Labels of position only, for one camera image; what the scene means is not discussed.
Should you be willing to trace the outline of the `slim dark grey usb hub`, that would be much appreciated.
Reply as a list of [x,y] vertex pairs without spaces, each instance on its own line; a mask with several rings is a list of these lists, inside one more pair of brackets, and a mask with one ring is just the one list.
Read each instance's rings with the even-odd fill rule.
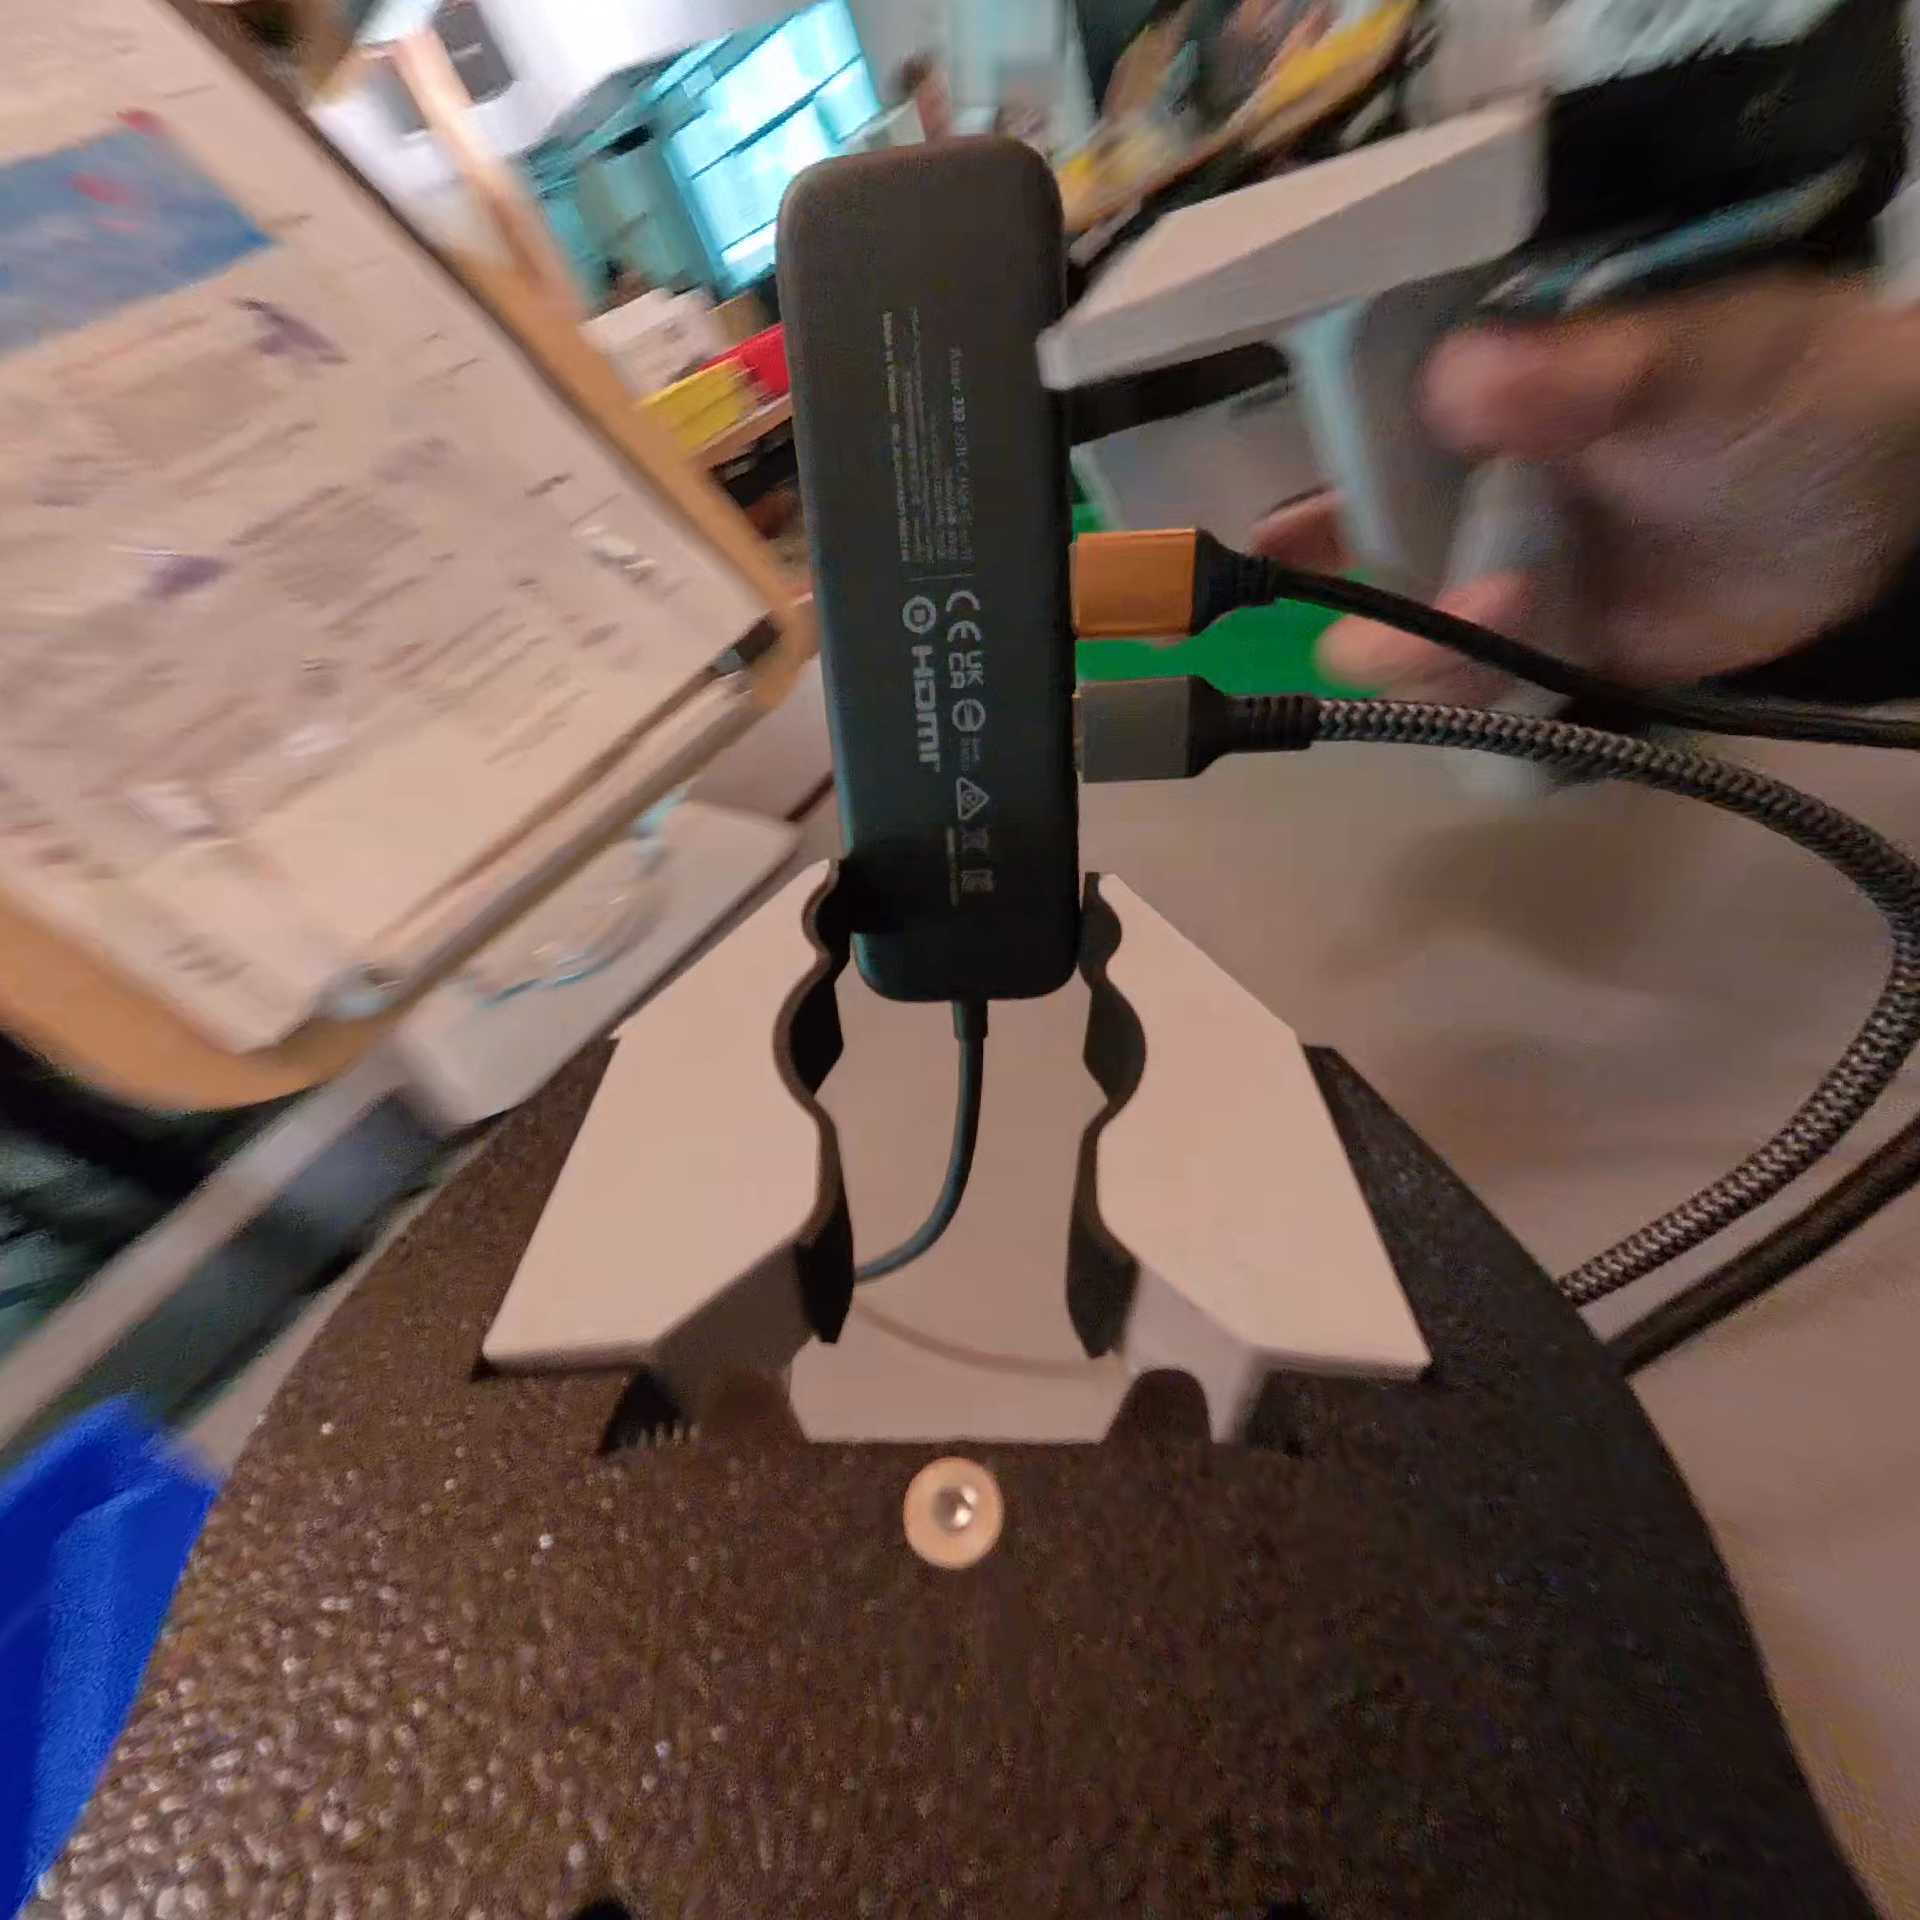
[[791,426],[861,979],[943,1003],[943,1184],[870,1286],[950,1227],[990,1009],[1082,950],[1070,473],[1037,343],[1066,314],[1055,178],[1007,136],[806,168],[775,225]]

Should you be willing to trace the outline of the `green plastic bin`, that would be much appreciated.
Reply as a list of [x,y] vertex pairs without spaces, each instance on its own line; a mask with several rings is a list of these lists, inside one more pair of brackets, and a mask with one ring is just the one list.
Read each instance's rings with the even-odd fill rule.
[[[1294,492],[1252,518],[1197,524],[1154,518],[1145,526],[1124,524],[1076,489],[1071,536],[1076,544],[1095,548],[1099,592],[1107,590],[1114,558],[1131,568],[1138,548],[1172,548],[1191,536],[1246,556],[1278,553],[1295,569],[1343,568],[1338,496],[1325,488]],[[1270,598],[1249,607],[1221,607],[1211,622],[1166,631],[1138,624],[1115,630],[1101,614],[1078,616],[1076,679],[1086,689],[1197,676],[1227,694],[1341,694],[1341,683],[1325,672],[1318,657],[1330,622],[1332,616],[1323,608]]]

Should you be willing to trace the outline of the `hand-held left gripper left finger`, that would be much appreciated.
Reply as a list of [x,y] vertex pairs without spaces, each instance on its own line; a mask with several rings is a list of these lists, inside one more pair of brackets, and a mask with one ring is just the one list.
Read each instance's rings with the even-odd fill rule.
[[621,1372],[697,1425],[743,1372],[786,1376],[855,1295],[841,1143],[841,873],[813,863],[612,1039],[479,1363]]

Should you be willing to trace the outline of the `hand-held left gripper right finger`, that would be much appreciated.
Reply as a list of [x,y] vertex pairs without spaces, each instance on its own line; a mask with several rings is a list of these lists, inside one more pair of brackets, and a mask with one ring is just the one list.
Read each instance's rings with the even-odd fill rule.
[[1185,1376],[1217,1442],[1283,1376],[1433,1368],[1294,1030],[1110,873],[1083,891],[1083,1067],[1066,1306],[1131,1382]]

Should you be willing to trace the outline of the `white printed box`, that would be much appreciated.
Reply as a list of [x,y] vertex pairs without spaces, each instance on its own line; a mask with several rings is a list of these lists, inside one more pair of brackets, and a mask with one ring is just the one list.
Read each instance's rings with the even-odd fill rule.
[[654,289],[587,320],[582,335],[638,401],[707,369],[730,348],[701,290]]

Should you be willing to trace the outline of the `person's right hand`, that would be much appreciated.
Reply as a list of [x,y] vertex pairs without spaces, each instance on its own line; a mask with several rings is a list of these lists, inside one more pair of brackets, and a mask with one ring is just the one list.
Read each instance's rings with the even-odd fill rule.
[[1865,280],[1770,273],[1429,358],[1423,420],[1553,498],[1541,564],[1438,608],[1620,687],[1738,679],[1905,624],[1917,540],[1917,314]]

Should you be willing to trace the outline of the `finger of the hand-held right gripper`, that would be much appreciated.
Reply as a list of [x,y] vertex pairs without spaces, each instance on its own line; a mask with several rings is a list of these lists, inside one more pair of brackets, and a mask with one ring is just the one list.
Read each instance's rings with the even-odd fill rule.
[[1414,398],[1545,204],[1545,106],[1483,103],[1180,208],[1041,336],[1054,393],[1244,345],[1283,352],[1350,558],[1441,590],[1470,492]]

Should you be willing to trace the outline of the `yellow plastic bin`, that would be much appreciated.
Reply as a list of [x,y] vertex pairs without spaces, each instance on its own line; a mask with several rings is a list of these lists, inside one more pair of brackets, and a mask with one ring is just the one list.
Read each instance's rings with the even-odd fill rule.
[[737,432],[759,408],[759,390],[734,358],[695,369],[641,401],[649,424],[687,457]]

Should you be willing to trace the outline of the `blue plastic bin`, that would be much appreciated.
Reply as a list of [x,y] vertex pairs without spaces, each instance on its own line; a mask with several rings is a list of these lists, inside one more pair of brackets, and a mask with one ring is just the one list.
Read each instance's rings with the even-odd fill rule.
[[3,1916],[21,1916],[105,1774],[218,1481],[127,1399],[3,1480]]

